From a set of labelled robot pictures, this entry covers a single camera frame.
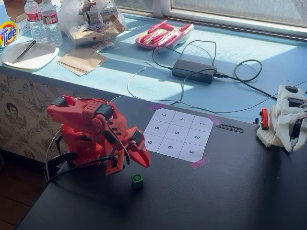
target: small cube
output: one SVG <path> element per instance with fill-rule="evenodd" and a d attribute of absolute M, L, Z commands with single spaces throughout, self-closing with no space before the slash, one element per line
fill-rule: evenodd
<path fill-rule="evenodd" d="M 143 188 L 144 183 L 140 173 L 131 175 L 131 179 L 132 179 L 132 186 L 134 189 Z"/>

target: tide box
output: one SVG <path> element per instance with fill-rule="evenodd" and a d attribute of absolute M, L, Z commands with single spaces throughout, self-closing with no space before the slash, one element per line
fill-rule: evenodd
<path fill-rule="evenodd" d="M 0 0 L 0 48 L 3 48 L 30 30 L 24 13 L 26 0 Z M 57 8 L 61 7 L 60 0 L 52 0 Z"/>

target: pink pencil case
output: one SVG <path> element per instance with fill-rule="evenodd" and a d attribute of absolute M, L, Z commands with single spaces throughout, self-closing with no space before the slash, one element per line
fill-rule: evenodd
<path fill-rule="evenodd" d="M 193 30 L 193 24 L 186 24 L 179 29 L 175 29 L 172 25 L 166 24 L 165 21 L 162 23 L 157 23 L 151 26 L 147 31 L 137 36 L 135 42 L 138 46 L 145 49 L 153 49 L 158 45 L 164 45 L 168 48 L 174 48 L 176 45 L 184 43 L 190 36 Z M 165 30 L 165 34 L 161 33 L 154 36 L 158 30 Z M 151 39 L 151 44 L 145 44 L 146 39 Z M 156 49 L 158 52 L 165 52 L 169 49 L 164 47 L 158 47 Z"/>

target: water bottle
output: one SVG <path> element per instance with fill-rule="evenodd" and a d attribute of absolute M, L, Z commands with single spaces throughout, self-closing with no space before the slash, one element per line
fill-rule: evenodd
<path fill-rule="evenodd" d="M 24 6 L 24 12 L 30 25 L 32 38 L 38 42 L 46 43 L 46 31 L 43 25 L 40 7 L 37 2 L 34 0 L 27 0 Z"/>
<path fill-rule="evenodd" d="M 60 46 L 63 43 L 62 34 L 59 29 L 57 11 L 51 4 L 51 0 L 43 0 L 40 12 L 46 29 L 47 43 Z"/>

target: wooden floor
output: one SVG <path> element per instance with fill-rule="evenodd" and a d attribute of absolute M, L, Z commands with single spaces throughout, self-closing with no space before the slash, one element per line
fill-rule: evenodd
<path fill-rule="evenodd" d="M 43 174 L 7 162 L 0 172 L 0 230 L 12 230 L 42 193 Z"/>

